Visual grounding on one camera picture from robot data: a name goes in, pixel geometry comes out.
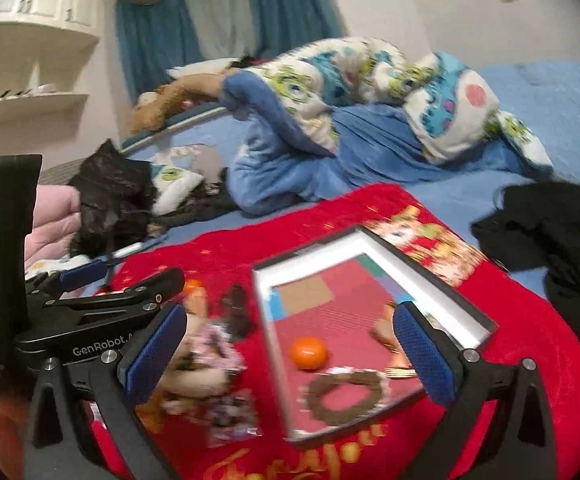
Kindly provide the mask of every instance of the wall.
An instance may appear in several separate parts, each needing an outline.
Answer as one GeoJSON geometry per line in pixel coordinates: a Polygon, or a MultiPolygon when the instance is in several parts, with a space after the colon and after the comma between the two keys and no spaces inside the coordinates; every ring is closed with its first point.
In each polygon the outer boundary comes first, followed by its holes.
{"type": "Polygon", "coordinates": [[[41,153],[45,169],[87,156],[109,137],[118,140],[131,105],[116,47],[115,1],[100,0],[100,40],[75,88],[90,93],[83,109],[0,123],[0,155],[41,153]]]}
{"type": "Polygon", "coordinates": [[[579,0],[414,0],[433,50],[471,67],[580,62],[579,0]]]}
{"type": "Polygon", "coordinates": [[[430,43],[415,0],[335,0],[350,36],[381,38],[407,59],[430,53],[430,43]]]}

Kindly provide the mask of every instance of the brown plush toy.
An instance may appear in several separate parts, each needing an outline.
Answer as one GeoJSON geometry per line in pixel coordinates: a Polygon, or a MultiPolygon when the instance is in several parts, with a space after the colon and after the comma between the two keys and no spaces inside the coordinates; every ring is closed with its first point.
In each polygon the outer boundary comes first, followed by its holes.
{"type": "Polygon", "coordinates": [[[222,74],[187,75],[169,85],[160,86],[155,90],[156,97],[152,96],[154,100],[140,100],[132,109],[129,136],[142,130],[161,130],[167,118],[182,111],[183,101],[217,100],[221,95],[225,77],[235,70],[238,69],[230,69],[222,74]]]}

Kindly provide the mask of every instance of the brown hair scrunchie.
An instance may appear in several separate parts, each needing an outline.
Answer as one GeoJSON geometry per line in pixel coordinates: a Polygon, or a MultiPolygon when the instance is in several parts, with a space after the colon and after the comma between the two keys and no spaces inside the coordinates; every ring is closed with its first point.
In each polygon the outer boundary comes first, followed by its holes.
{"type": "Polygon", "coordinates": [[[308,385],[308,391],[305,394],[305,403],[316,420],[320,420],[328,426],[342,426],[371,412],[383,396],[384,389],[378,372],[355,370],[350,373],[318,376],[308,385]],[[370,393],[365,399],[345,410],[335,411],[326,408],[321,403],[321,397],[337,386],[345,383],[366,386],[370,393]]]}

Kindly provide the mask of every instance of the curtain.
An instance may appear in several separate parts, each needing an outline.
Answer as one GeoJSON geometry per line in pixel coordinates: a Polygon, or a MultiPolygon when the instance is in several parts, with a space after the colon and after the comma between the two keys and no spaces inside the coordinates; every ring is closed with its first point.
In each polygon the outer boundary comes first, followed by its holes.
{"type": "Polygon", "coordinates": [[[250,0],[256,57],[272,58],[292,48],[343,35],[330,0],[250,0]]]}
{"type": "Polygon", "coordinates": [[[249,0],[185,0],[205,59],[252,56],[256,37],[249,0]]]}
{"type": "Polygon", "coordinates": [[[116,1],[116,36],[132,102],[170,82],[166,70],[202,61],[185,0],[153,5],[116,1]]]}

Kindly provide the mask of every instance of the white curtain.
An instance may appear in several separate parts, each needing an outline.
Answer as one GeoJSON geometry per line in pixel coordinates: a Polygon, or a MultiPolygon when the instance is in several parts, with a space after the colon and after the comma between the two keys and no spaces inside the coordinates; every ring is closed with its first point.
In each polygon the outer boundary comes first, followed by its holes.
{"type": "Polygon", "coordinates": [[[185,0],[204,59],[242,57],[257,45],[250,0],[185,0]]]}

